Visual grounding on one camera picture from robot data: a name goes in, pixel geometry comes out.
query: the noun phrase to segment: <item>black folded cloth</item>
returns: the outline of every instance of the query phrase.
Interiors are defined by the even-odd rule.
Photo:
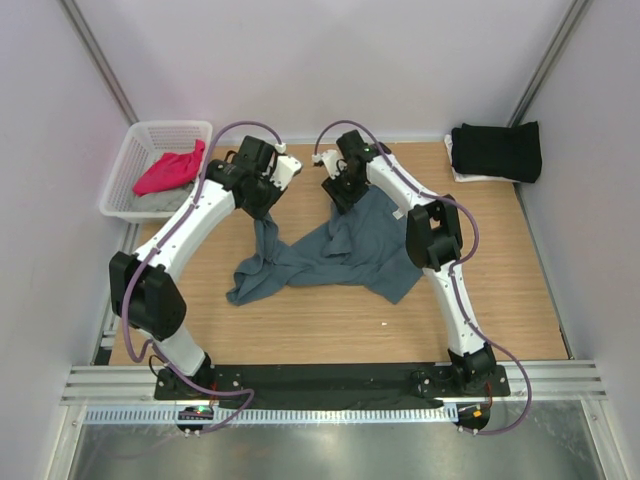
[[[533,183],[542,170],[538,122],[518,127],[462,124],[451,131],[452,166],[458,173]]]

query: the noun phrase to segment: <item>wooden table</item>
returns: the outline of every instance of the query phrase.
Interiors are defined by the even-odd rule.
[[[558,322],[531,238],[510,183],[455,183],[441,143],[390,144],[398,160],[420,182],[451,193],[467,206],[480,227],[480,248],[463,267],[465,283],[481,327],[521,359],[567,358]],[[293,243],[329,216],[329,197],[320,187],[326,170],[312,168],[311,146],[289,153],[305,164],[272,209],[281,239]],[[221,158],[223,152],[216,152]],[[471,227],[461,215],[465,247]],[[140,241],[157,224],[143,226]],[[212,232],[179,281],[187,306],[186,324],[214,362],[351,363],[445,361],[447,335],[426,278],[398,304],[364,287],[285,287],[276,295],[242,307],[225,298],[232,274],[255,252],[253,220],[237,211]],[[133,333],[136,348],[142,343]],[[496,352],[500,359],[505,357]],[[112,365],[127,365],[121,332]]]

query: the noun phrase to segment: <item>plastic basket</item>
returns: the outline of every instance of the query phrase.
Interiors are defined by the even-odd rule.
[[[209,150],[213,127],[208,122],[175,120],[139,122],[132,125],[100,200],[100,212],[131,223],[169,218],[175,212],[133,211],[133,185],[164,153],[192,152],[196,140],[205,142]]]

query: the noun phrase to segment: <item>pink cloth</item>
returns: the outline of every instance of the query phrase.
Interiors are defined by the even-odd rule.
[[[196,148],[191,153],[165,153],[138,179],[133,186],[133,193],[142,196],[189,183],[198,175],[203,154],[202,140],[196,140]]]

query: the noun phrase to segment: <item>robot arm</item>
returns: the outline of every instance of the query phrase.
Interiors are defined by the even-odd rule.
[[[176,287],[185,265],[209,233],[236,208],[253,218],[263,218],[278,201],[302,164],[278,155],[272,145],[245,137],[232,161],[213,160],[206,166],[199,198],[192,193],[163,228],[133,255],[118,252],[109,263],[111,304],[122,315],[125,290],[140,259],[153,255],[140,275],[128,308],[129,324],[194,383],[209,388],[213,366],[209,356],[193,341],[183,324],[186,304]],[[169,232],[169,240],[158,242]]]
[[[328,150],[314,156],[314,163],[324,165],[329,172],[323,188],[340,213],[344,213],[366,193],[369,184],[375,185],[407,217],[407,253],[435,289],[447,325],[455,380],[465,390],[478,388],[493,374],[496,361],[491,346],[469,326],[472,323],[480,329],[464,286],[462,266],[455,263],[462,248],[457,209],[421,195],[437,197],[413,178],[386,146],[382,145],[386,149],[385,158],[375,146],[366,144],[357,131],[344,134],[336,143],[340,152]],[[452,275],[470,322],[465,320],[456,299]]]

